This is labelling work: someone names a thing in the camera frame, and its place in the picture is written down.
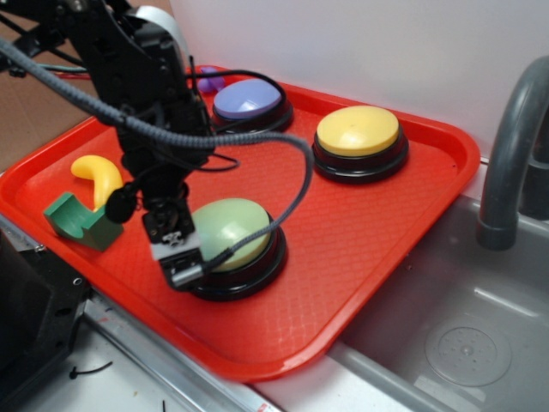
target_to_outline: white wall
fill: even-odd
[[[489,155],[511,89],[549,54],[547,0],[172,0],[199,64],[441,120]]]

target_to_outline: yellow button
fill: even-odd
[[[317,127],[318,142],[333,155],[360,157],[379,153],[398,138],[399,124],[388,110],[352,106],[323,118]]]

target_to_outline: black cable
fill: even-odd
[[[27,30],[25,30],[23,27],[19,26],[17,23],[10,20],[8,17],[6,17],[5,15],[3,15],[1,13],[0,13],[0,23],[2,23],[7,28],[10,28],[11,30],[13,30],[14,32],[19,34],[20,36],[24,36],[24,35],[28,34]],[[58,58],[63,59],[66,62],[72,63],[76,66],[81,66],[81,67],[84,66],[84,62],[82,62],[78,58],[74,58],[74,57],[70,56],[69,54],[65,53],[64,51],[60,51],[58,49],[49,49],[47,51],[50,52],[51,54],[57,56]]]
[[[234,157],[227,156],[225,154],[220,154],[220,153],[212,153],[211,156],[217,157],[218,159],[223,159],[224,161],[228,161],[232,164],[224,167],[201,167],[201,166],[193,165],[188,161],[179,159],[173,154],[168,153],[163,148],[160,148],[158,146],[153,146],[148,142],[144,142],[144,143],[147,144],[148,148],[150,148],[151,150],[155,151],[159,155],[166,157],[166,159],[169,160],[170,163],[172,163],[173,165],[182,167],[183,169],[186,169],[186,170],[191,170],[195,172],[204,172],[204,173],[221,173],[221,172],[230,172],[231,170],[234,170],[240,167],[240,161],[238,159],[235,159]]]
[[[112,360],[108,363],[106,363],[105,365],[103,365],[102,367],[98,367],[97,369],[93,369],[91,371],[76,371],[76,367],[73,367],[72,368],[72,371],[70,371],[69,373],[69,378],[71,379],[76,379],[78,377],[78,375],[89,375],[91,373],[97,373],[97,372],[101,372],[101,371],[104,371],[105,369],[107,369],[110,365],[112,365]]]
[[[198,92],[198,82],[196,81],[198,77],[196,76],[195,58],[193,56],[189,56],[189,66],[190,66],[190,84],[192,85],[192,91],[194,92],[195,95],[201,96],[200,93]]]
[[[250,77],[256,77],[258,79],[264,80],[265,82],[271,84],[276,90],[281,94],[282,98],[286,98],[286,91],[284,88],[278,84],[277,81],[271,79],[269,76],[264,75],[263,73],[259,73],[257,71],[252,70],[244,70],[244,69],[233,69],[233,70],[222,70],[222,71],[215,71],[212,73],[195,73],[194,76],[197,79],[206,79],[209,77],[221,77],[221,76],[250,76]]]
[[[58,79],[55,75],[47,70],[39,67],[31,58],[19,51],[16,47],[11,45],[4,39],[0,38],[0,53],[9,58],[15,65],[20,66],[26,70],[29,74],[33,75],[40,82],[44,83],[48,88],[51,88],[54,92],[64,97],[73,105],[79,107],[83,111],[96,116],[103,123],[114,125],[121,128],[134,131],[135,133],[149,137],[157,142],[164,144],[171,144],[173,146],[179,146],[183,148],[202,148],[210,149],[217,146],[242,146],[258,144],[262,142],[284,142],[291,144],[298,150],[300,150],[305,157],[305,177],[303,184],[298,192],[298,195],[291,201],[290,205],[284,210],[276,219],[272,220],[266,227],[254,232],[253,234],[246,236],[240,241],[236,242],[232,247],[225,249],[217,257],[205,262],[202,265],[202,272],[208,273],[210,270],[219,266],[230,258],[235,251],[250,243],[252,240],[258,239],[267,233],[271,233],[276,230],[283,221],[298,207],[306,192],[309,189],[312,181],[314,156],[309,143],[301,138],[287,135],[275,131],[267,131],[263,133],[251,134],[251,133],[235,133],[232,135],[223,136],[189,136],[174,133],[169,130],[155,127],[147,122],[140,120],[139,118],[133,118],[116,109],[115,107],[107,105],[105,102],[95,99],[82,92],[80,89],[75,88]]]
[[[2,23],[7,28],[10,28],[17,34],[23,36],[27,34],[27,30],[25,30],[23,27],[19,26],[15,22],[11,21],[8,17],[0,13],[0,23]]]

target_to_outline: metal edge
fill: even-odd
[[[411,410],[454,411],[343,342],[336,342],[328,356]]]
[[[0,230],[3,231],[17,251],[36,251],[41,247],[39,242],[20,230],[2,214],[0,214]]]
[[[167,386],[186,407],[201,412],[282,412],[249,386],[204,370],[98,293],[87,301],[84,315],[92,327]]]

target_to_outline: gray cable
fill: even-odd
[[[276,228],[297,208],[311,185],[314,157],[309,143],[304,139],[275,131],[258,134],[241,133],[223,136],[181,135],[152,126],[138,118],[128,116],[115,107],[109,106],[105,102],[82,92],[80,89],[57,78],[57,76],[47,70],[42,69],[31,58],[2,38],[0,38],[0,53],[11,60],[12,64],[21,67],[27,73],[44,83],[48,88],[52,89],[55,93],[61,95],[84,112],[96,116],[101,122],[132,130],[135,133],[139,133],[158,142],[183,148],[214,148],[216,146],[243,146],[262,142],[285,142],[303,152],[305,156],[305,177],[298,195],[293,199],[288,208],[263,229],[241,239],[235,245],[220,253],[217,257],[207,261],[203,265],[205,272],[222,264],[232,256],[235,251],[250,243],[252,240],[276,230]]]
[[[75,75],[87,73],[87,69],[78,66],[62,66],[59,64],[40,64],[39,66],[49,71],[59,71],[62,73],[70,73]]]

